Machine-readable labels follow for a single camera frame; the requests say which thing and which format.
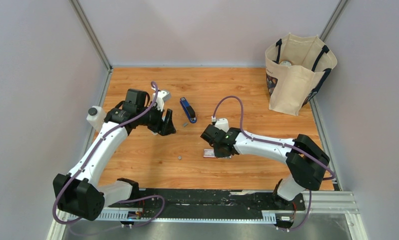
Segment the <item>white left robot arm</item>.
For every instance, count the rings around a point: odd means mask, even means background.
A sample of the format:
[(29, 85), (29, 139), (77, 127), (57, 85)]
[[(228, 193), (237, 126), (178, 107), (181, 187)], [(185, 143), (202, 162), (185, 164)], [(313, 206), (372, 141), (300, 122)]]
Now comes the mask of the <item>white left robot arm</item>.
[(146, 126), (154, 134), (168, 136), (176, 133), (172, 122), (173, 111), (164, 109), (171, 98), (167, 90), (152, 95), (130, 88), (125, 100), (119, 102), (100, 121), (98, 136), (81, 158), (67, 173), (57, 174), (53, 180), (55, 201), (52, 208), (54, 219), (66, 224), (57, 216), (57, 210), (72, 214), (77, 219), (94, 221), (103, 208), (116, 203), (127, 207), (139, 204), (141, 195), (136, 181), (119, 178), (116, 182), (98, 186), (99, 179), (111, 157), (123, 141), (138, 126)]

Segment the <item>red white staple box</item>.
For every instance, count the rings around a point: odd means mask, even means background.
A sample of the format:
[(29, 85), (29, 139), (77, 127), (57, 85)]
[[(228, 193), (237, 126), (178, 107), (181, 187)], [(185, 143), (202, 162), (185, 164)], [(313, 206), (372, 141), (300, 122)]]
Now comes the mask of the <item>red white staple box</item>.
[(204, 149), (203, 157), (204, 158), (213, 158), (213, 159), (231, 159), (232, 158), (231, 155), (230, 156), (221, 156), (221, 157), (215, 156), (215, 152), (213, 149)]

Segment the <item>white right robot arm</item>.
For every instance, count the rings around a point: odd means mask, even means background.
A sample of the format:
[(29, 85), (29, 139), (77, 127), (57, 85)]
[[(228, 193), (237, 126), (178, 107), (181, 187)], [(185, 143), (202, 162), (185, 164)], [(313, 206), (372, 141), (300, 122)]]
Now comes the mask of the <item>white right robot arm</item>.
[(272, 196), (273, 204), (281, 210), (290, 206), (302, 191), (318, 191), (329, 171), (328, 155), (304, 134), (296, 138), (274, 138), (236, 127), (223, 130), (209, 124), (200, 137), (213, 148), (217, 158), (254, 155), (285, 164), (289, 175), (275, 187)]

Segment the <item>dark blue stapler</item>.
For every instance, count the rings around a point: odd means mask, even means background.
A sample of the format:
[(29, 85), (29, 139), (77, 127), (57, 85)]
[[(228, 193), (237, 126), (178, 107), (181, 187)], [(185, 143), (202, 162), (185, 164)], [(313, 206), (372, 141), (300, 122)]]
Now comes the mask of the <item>dark blue stapler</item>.
[(192, 106), (190, 105), (190, 103), (187, 101), (187, 99), (185, 97), (181, 97), (179, 100), (179, 103), (180, 103), (187, 119), (189, 120), (189, 122), (191, 124), (195, 124), (197, 122), (196, 113), (195, 113), (194, 109), (192, 108)]

